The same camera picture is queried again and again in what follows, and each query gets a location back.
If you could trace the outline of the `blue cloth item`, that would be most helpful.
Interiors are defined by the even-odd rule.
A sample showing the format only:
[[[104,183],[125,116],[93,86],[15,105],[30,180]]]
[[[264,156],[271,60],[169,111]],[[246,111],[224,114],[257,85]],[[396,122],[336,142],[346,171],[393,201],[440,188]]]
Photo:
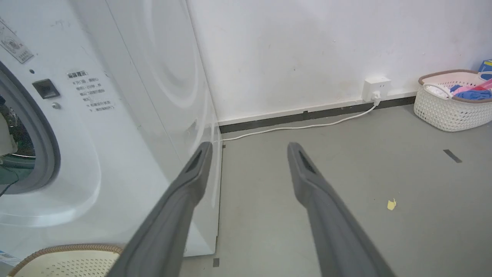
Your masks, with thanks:
[[[450,88],[450,92],[454,97],[465,100],[479,101],[492,99],[491,90],[473,89],[473,87],[469,86],[455,85]]]

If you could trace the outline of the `white wall power socket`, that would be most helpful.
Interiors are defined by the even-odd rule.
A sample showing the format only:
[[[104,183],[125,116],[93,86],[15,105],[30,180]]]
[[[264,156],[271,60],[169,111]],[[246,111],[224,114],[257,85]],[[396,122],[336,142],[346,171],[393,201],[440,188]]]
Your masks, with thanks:
[[[362,100],[364,102],[380,102],[386,100],[391,80],[386,77],[371,77],[364,80]]]

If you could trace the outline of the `white front-load washing machine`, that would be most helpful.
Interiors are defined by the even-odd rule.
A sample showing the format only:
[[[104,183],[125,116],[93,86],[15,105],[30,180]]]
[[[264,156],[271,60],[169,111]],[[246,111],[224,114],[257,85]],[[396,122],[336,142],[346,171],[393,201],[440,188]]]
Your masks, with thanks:
[[[186,0],[0,0],[0,266],[123,247],[202,142],[186,257],[216,252],[223,147]]]

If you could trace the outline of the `white cloth item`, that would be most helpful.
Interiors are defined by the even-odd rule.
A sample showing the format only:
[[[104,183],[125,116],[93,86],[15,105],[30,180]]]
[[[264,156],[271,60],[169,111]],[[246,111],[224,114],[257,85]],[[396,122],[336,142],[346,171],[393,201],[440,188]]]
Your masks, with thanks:
[[[424,84],[423,88],[425,91],[432,93],[434,96],[437,96],[442,99],[450,99],[453,98],[453,94],[450,92],[445,86],[436,85],[436,84]]]

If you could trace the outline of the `blue detergent package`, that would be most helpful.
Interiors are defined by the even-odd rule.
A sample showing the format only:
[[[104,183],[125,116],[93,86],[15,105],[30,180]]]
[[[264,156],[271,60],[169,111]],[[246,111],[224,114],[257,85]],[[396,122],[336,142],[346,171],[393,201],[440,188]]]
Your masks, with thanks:
[[[479,77],[488,81],[492,78],[492,58],[488,60],[483,60],[482,64],[478,68]]]

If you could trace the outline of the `pink cloth item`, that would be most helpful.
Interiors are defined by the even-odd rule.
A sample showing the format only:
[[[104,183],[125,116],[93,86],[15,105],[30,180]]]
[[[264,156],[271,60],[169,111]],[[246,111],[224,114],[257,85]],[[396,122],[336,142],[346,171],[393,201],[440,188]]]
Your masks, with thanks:
[[[492,78],[483,82],[480,85],[464,86],[464,87],[459,87],[457,89],[452,89],[452,94],[455,96],[459,93],[466,92],[466,91],[485,91],[490,89],[492,89]]]

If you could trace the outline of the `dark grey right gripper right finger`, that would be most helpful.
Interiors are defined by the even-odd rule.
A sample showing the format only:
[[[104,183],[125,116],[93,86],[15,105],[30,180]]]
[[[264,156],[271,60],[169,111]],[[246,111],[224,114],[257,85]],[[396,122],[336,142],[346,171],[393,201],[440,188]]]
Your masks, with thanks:
[[[303,147],[288,144],[294,193],[306,209],[322,277],[395,277],[386,260]]]

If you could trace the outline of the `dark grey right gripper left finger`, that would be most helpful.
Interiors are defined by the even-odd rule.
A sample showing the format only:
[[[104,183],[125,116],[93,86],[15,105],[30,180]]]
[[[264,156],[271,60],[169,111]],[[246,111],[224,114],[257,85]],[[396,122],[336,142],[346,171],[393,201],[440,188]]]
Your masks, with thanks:
[[[131,238],[106,277],[179,277],[195,207],[213,156],[202,142]]]

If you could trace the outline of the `cream laundry basket brown rim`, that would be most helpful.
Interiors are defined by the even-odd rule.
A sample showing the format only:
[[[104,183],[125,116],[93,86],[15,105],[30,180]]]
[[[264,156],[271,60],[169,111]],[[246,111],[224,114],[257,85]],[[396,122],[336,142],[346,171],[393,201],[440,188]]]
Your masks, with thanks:
[[[6,277],[106,277],[123,249],[105,244],[67,244],[34,252]]]

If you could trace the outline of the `white woven laundry basket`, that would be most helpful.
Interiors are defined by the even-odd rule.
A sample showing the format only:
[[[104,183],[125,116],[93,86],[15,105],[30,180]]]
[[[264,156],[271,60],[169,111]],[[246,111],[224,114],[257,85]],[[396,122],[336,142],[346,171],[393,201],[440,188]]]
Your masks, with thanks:
[[[455,85],[475,86],[484,80],[477,71],[447,70],[419,78],[414,113],[423,121],[445,132],[458,132],[492,122],[492,99],[465,100],[454,97],[442,99],[425,91],[424,84],[436,84],[448,89]]]

